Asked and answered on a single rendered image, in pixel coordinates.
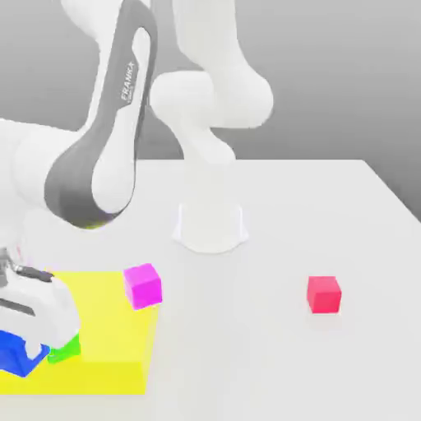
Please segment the small green cube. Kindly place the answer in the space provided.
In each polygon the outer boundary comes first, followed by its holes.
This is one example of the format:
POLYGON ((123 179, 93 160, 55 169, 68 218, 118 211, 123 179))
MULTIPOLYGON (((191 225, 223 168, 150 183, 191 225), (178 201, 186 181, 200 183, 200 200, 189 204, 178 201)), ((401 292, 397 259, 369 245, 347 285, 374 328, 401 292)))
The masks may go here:
POLYGON ((51 348, 47 356, 48 363, 60 363, 81 353, 80 336, 76 334, 61 348, 51 348))

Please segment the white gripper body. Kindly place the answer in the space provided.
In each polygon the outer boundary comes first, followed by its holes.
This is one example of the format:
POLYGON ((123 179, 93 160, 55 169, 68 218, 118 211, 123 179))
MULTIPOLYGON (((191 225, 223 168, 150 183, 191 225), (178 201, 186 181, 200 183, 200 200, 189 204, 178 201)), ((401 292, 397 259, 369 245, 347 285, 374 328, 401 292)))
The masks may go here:
POLYGON ((0 330, 30 345, 60 349, 81 327, 69 288, 51 273, 36 278, 8 273, 0 286, 0 330))

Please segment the small red cube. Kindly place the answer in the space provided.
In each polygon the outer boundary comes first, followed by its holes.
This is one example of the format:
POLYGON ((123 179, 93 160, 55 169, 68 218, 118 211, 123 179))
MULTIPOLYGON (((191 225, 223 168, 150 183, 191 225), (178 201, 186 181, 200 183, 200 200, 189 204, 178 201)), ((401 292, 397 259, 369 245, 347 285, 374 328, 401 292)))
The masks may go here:
POLYGON ((310 276, 307 300, 312 313, 338 313, 342 291, 334 276, 310 276))

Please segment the small blue cube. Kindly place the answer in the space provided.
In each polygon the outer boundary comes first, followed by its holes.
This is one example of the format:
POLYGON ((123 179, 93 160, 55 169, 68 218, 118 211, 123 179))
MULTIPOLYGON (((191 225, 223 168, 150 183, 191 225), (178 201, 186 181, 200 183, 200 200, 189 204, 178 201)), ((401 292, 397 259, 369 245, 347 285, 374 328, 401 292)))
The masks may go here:
POLYGON ((0 370, 18 377, 27 377, 49 354, 50 348, 41 345, 39 354, 30 359, 25 351, 25 341, 17 335, 0 331, 0 370))

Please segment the small magenta cube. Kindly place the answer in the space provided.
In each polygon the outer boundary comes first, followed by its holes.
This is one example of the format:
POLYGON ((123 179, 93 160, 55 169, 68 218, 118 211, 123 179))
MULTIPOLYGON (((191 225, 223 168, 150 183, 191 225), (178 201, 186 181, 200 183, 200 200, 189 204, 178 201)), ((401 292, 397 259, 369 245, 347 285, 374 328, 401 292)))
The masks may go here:
POLYGON ((123 283, 127 299, 134 310, 162 302, 161 278, 150 263, 125 269, 123 283))

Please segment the large yellow box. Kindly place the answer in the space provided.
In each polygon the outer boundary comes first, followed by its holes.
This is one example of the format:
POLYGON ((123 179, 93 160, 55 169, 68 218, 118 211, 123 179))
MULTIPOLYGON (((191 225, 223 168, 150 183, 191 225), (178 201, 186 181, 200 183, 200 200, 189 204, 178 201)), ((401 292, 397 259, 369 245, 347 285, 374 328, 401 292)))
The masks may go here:
POLYGON ((143 395, 159 307, 133 310, 120 272, 58 271, 81 319, 81 353, 27 377, 0 371, 0 395, 143 395))

